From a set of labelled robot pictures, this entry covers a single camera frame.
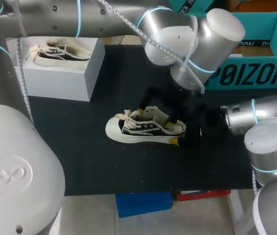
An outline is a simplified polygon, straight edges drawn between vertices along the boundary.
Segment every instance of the black mat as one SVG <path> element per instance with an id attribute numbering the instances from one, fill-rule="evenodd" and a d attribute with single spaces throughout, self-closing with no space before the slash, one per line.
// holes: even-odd
<path id="1" fill-rule="evenodd" d="M 243 137 L 224 134 L 179 148 L 106 136 L 106 122 L 124 109 L 136 110 L 144 91 L 161 87 L 168 70 L 151 64 L 141 46 L 106 46 L 91 102 L 30 97 L 35 126 L 64 168 L 66 195 L 252 188 Z M 213 107 L 276 93 L 207 91 L 188 105 Z"/>

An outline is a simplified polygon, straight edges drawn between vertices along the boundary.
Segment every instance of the sneaker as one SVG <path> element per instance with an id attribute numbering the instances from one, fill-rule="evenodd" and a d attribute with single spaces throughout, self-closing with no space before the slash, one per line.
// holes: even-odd
<path id="1" fill-rule="evenodd" d="M 30 58 L 37 65 L 79 70 L 86 69 L 91 54 L 70 38 L 48 40 L 46 44 L 37 44 L 30 49 Z"/>
<path id="2" fill-rule="evenodd" d="M 186 125 L 178 120 L 163 127 L 168 117 L 158 107 L 147 107 L 141 115 L 138 110 L 125 110 L 108 121 L 106 134 L 122 143 L 152 141 L 179 145 L 178 137 L 184 135 Z"/>

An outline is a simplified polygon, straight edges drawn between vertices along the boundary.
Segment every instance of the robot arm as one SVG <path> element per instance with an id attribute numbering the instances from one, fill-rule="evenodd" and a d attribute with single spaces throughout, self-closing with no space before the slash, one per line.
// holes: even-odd
<path id="1" fill-rule="evenodd" d="M 220 9 L 196 20 L 172 12 L 167 0 L 111 4 L 0 0 L 0 235 L 48 234 L 65 190 L 58 159 L 29 121 L 5 37 L 139 35 L 152 63 L 174 64 L 176 83 L 196 91 L 245 35 L 239 20 Z"/>

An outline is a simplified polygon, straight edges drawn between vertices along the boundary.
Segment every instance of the white cable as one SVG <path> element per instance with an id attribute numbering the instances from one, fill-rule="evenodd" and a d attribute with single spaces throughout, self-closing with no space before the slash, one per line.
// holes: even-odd
<path id="1" fill-rule="evenodd" d="M 31 112 L 31 107 L 30 107 L 30 102 L 29 102 L 29 97 L 27 95 L 27 89 L 25 85 L 25 79 L 24 79 L 24 72 L 23 72 L 23 67 L 22 67 L 22 57 L 21 57 L 21 41 L 20 38 L 17 38 L 17 66 L 20 74 L 20 85 L 21 85 L 21 90 L 24 96 L 24 101 L 27 107 L 27 111 L 29 112 L 31 121 L 33 123 L 33 116 Z"/>
<path id="2" fill-rule="evenodd" d="M 188 61 L 189 61 L 192 53 L 195 50 L 195 42 L 196 42 L 197 31 L 198 31 L 198 21 L 197 21 L 197 17 L 196 16 L 191 16 L 191 17 L 193 18 L 193 21 L 194 21 L 194 35 L 193 35 L 193 38 L 192 38 L 192 41 L 191 41 L 191 46 L 190 46 L 190 48 L 188 50 L 187 56 L 185 57 L 183 65 L 180 67 L 180 72 L 179 72 L 178 78 L 177 78 L 178 81 L 180 81 L 183 73 L 185 72 L 185 69 L 187 67 Z"/>
<path id="3" fill-rule="evenodd" d="M 147 42 L 149 42 L 152 46 L 154 46 L 155 48 L 161 50 L 163 53 L 167 54 L 168 56 L 172 57 L 179 64 L 183 64 L 184 63 L 184 61 L 182 59 L 180 59 L 178 56 L 176 56 L 175 54 L 170 52 L 168 49 L 164 48 L 162 45 L 160 45 L 159 43 L 157 43 L 156 41 L 154 41 L 153 39 L 148 37 L 142 30 L 140 30 L 131 21 L 129 21 L 127 18 L 125 18 L 123 15 L 121 15 L 121 13 L 118 12 L 107 1 L 105 1 L 105 0 L 97 0 L 97 1 L 99 3 L 101 3 L 101 4 L 103 4 L 108 10 L 112 11 L 113 13 L 115 13 L 115 15 L 118 16 L 126 25 L 128 25 L 131 29 L 133 29 L 135 33 L 137 33 L 140 37 L 142 37 Z M 194 71 L 189 66 L 187 66 L 186 69 L 190 72 L 192 77 L 194 77 L 194 79 L 196 80 L 196 83 L 201 88 L 201 93 L 204 94 L 205 93 L 205 87 L 204 87 L 203 83 L 201 82 L 201 80 L 198 78 L 198 76 L 194 73 Z"/>
<path id="4" fill-rule="evenodd" d="M 257 195 L 258 189 L 257 189 L 256 176 L 255 176 L 254 169 L 252 170 L 252 180 L 253 180 L 254 194 Z"/>

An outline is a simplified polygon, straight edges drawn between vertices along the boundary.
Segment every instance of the white box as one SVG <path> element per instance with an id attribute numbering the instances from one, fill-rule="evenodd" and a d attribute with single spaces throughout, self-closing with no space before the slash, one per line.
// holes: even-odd
<path id="1" fill-rule="evenodd" d="M 95 83 L 105 57 L 105 46 L 102 39 L 75 38 L 80 45 L 92 51 L 85 70 L 62 67 L 45 67 L 34 64 L 29 58 L 29 49 L 37 43 L 57 37 L 28 37 L 21 39 L 23 72 L 28 95 L 90 101 Z M 19 70 L 16 62 L 16 39 L 7 42 L 16 73 Z"/>

